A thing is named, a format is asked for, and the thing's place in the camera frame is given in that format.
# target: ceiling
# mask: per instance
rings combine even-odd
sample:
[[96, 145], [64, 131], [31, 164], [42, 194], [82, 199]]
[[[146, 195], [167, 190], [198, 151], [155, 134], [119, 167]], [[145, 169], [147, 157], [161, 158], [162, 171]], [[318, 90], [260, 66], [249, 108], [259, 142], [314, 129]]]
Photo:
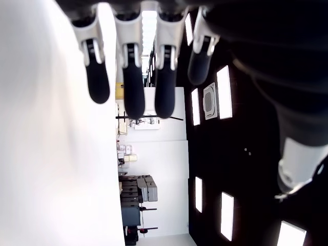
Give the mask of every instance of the ceiling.
[[[189, 231], [198, 246], [276, 246], [282, 221], [306, 230], [305, 245], [328, 245], [328, 171], [295, 196], [274, 199], [280, 160], [279, 125], [275, 108], [260, 94], [251, 78], [232, 62], [223, 40], [215, 48], [206, 82], [198, 87], [200, 125], [193, 126], [187, 78], [191, 47], [182, 46], [177, 82], [184, 87], [189, 141]], [[203, 89], [216, 82], [216, 73], [229, 65], [233, 117], [204, 119]], [[195, 207], [195, 178], [202, 179], [202, 213]], [[220, 232], [221, 194], [234, 197], [232, 241]]]

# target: ceiling light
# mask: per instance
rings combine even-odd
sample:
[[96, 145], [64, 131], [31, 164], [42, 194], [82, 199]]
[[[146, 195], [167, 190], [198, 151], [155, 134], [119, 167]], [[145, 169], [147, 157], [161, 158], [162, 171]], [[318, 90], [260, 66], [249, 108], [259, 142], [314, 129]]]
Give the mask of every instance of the ceiling light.
[[153, 49], [157, 25], [157, 11], [142, 12], [142, 54], [149, 56]]
[[198, 89], [191, 93], [191, 106], [193, 108], [193, 123], [196, 126], [200, 124]]
[[305, 235], [305, 230], [282, 221], [277, 246], [302, 246]]
[[195, 179], [196, 185], [196, 209], [202, 213], [203, 207], [203, 183], [202, 180], [198, 177]]
[[232, 102], [231, 102], [231, 89], [229, 67], [225, 66], [216, 73], [217, 88], [219, 96], [219, 113], [220, 119], [232, 117]]
[[191, 26], [190, 14], [187, 15], [185, 24], [186, 24], [186, 33], [187, 33], [187, 43], [189, 46], [191, 41], [193, 40], [193, 28]]
[[232, 240], [232, 227], [234, 217], [234, 198], [222, 192], [221, 199], [221, 233], [229, 241]]

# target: white wall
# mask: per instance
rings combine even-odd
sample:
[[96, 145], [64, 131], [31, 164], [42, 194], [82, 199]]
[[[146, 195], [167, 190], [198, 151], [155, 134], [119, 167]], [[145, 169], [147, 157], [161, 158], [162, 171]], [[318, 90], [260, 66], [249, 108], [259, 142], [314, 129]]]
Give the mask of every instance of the white wall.
[[159, 227], [146, 237], [188, 233], [188, 142], [138, 142], [133, 144], [133, 151], [138, 161], [130, 163], [128, 174], [152, 175], [158, 191], [158, 202], [143, 204], [157, 208], [143, 213], [145, 228]]
[[139, 238], [138, 246], [197, 246], [189, 234]]
[[115, 27], [100, 19], [110, 100], [90, 99], [54, 1], [0, 3], [0, 245], [124, 244], [115, 150]]
[[[128, 128], [128, 135], [121, 135], [121, 142], [154, 142], [154, 141], [180, 141], [187, 140], [186, 134], [186, 110], [185, 110], [185, 94], [182, 87], [175, 88], [175, 108], [172, 114], [176, 119], [160, 119], [159, 130], [134, 130]], [[145, 88], [146, 111], [155, 111], [155, 88]], [[123, 100], [118, 100], [121, 107], [124, 106]]]

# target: machine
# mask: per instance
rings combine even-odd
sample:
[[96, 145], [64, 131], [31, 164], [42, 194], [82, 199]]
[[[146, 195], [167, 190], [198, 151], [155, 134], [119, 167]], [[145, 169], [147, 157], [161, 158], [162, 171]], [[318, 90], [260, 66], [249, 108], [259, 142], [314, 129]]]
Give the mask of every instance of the machine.
[[[125, 107], [142, 117], [141, 1], [57, 0], [70, 19], [84, 54], [89, 93], [105, 103], [110, 90], [97, 4], [113, 9], [123, 57]], [[286, 195], [312, 181], [328, 154], [328, 4], [324, 0], [158, 0], [155, 109], [161, 118], [174, 110], [177, 59], [188, 10], [198, 8], [188, 78], [202, 84], [215, 45], [231, 45], [234, 64], [249, 74], [274, 104], [282, 159], [278, 184]]]

